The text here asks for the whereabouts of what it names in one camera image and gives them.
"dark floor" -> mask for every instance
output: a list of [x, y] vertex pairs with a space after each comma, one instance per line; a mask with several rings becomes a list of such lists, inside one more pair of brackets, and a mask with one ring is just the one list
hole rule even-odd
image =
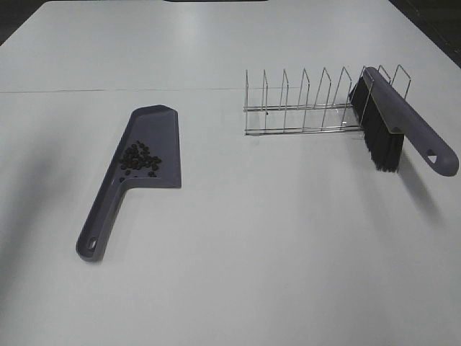
[[[389, 1], [461, 67], [461, 0]], [[0, 45], [44, 2], [0, 0]]]

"white table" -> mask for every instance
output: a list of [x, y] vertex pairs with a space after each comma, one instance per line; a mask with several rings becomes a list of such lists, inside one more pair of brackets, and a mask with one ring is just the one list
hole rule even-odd
[[[458, 67], [386, 1], [344, 2], [52, 2], [1, 46], [0, 344], [458, 345], [459, 177], [407, 143], [376, 172], [357, 133], [243, 136], [245, 68], [402, 63], [461, 152]], [[129, 191], [83, 262], [128, 116], [154, 104], [179, 112], [183, 187]]]

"hole in brush handle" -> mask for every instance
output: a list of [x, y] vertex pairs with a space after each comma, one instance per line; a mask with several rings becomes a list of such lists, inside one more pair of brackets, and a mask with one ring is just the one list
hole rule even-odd
[[427, 155], [427, 158], [429, 159], [429, 161], [432, 162], [433, 164], [435, 164], [435, 161], [437, 161], [437, 154], [435, 154], [432, 149], [429, 149], [426, 152], [426, 155]]

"dustpan handle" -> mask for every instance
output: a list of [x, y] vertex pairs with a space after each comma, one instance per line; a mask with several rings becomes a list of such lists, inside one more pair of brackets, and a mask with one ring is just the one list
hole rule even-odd
[[115, 169], [111, 166], [107, 170], [76, 244], [77, 253], [88, 262], [96, 262], [104, 255], [112, 224], [123, 196], [129, 188], [129, 181], [125, 180], [121, 184], [118, 184], [118, 181], [111, 182], [110, 171]]
[[374, 67], [367, 67], [363, 78], [388, 130], [404, 133], [435, 172], [447, 177], [456, 175], [460, 165], [456, 153], [380, 72]]

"white table surface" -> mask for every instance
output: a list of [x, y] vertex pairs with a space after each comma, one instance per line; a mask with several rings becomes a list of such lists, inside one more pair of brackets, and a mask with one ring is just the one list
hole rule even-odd
[[241, 88], [245, 69], [279, 83], [283, 68], [294, 82], [398, 63], [455, 70], [387, 0], [52, 1], [0, 46], [0, 91]]

